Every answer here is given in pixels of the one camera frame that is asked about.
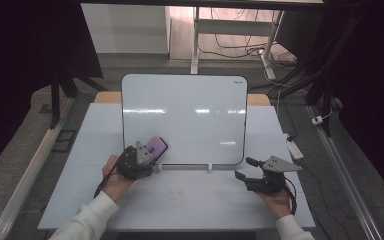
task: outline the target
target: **white board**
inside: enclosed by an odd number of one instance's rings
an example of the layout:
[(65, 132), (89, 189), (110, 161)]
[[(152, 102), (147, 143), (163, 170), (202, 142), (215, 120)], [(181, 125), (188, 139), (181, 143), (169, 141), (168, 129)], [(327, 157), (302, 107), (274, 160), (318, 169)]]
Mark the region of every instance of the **white board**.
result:
[(161, 137), (163, 164), (239, 164), (247, 81), (239, 76), (128, 74), (122, 79), (125, 147)]

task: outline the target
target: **white sleeve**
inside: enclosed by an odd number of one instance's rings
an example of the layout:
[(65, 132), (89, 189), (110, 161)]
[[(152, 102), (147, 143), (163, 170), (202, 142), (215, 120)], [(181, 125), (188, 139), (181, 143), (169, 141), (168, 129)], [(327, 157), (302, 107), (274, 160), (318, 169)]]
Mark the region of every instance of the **white sleeve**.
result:
[(104, 192), (83, 205), (77, 215), (55, 231), (50, 239), (99, 239), (105, 231), (108, 219), (119, 209)]
[(304, 231), (293, 215), (288, 215), (276, 221), (276, 228), (282, 240), (314, 240), (310, 232)]

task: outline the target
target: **white wall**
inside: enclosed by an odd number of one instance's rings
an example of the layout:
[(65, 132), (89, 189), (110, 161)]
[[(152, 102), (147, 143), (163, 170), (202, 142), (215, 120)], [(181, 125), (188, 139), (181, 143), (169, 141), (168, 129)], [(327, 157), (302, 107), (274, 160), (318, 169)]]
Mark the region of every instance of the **white wall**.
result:
[(97, 53), (168, 53), (169, 7), (82, 4)]

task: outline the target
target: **pink phone case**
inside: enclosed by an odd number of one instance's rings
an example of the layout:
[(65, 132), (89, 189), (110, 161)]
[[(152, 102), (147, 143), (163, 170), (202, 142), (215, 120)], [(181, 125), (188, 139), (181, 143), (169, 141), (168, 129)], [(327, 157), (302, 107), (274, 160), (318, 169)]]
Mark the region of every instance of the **pink phone case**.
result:
[(151, 141), (146, 145), (146, 149), (149, 153), (152, 154), (152, 158), (148, 162), (156, 162), (158, 158), (163, 155), (163, 153), (167, 150), (168, 146), (164, 142), (164, 140), (160, 137), (154, 137)]

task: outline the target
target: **hand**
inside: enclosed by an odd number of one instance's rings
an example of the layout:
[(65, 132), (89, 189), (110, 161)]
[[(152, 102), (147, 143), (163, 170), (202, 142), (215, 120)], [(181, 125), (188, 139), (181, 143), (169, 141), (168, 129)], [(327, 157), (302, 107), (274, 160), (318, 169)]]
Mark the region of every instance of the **hand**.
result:
[(276, 219), (291, 215), (290, 199), (285, 190), (282, 189), (282, 191), (270, 195), (260, 192), (255, 193), (264, 200)]
[[(102, 174), (104, 177), (110, 173), (111, 168), (117, 162), (118, 157), (119, 156), (117, 155), (111, 155), (111, 157), (108, 159), (107, 164), (102, 168)], [(102, 191), (115, 202), (124, 196), (130, 186), (133, 184), (133, 181), (123, 178), (121, 174), (117, 173), (116, 169), (111, 174), (112, 175), (108, 179), (108, 182), (102, 188)]]

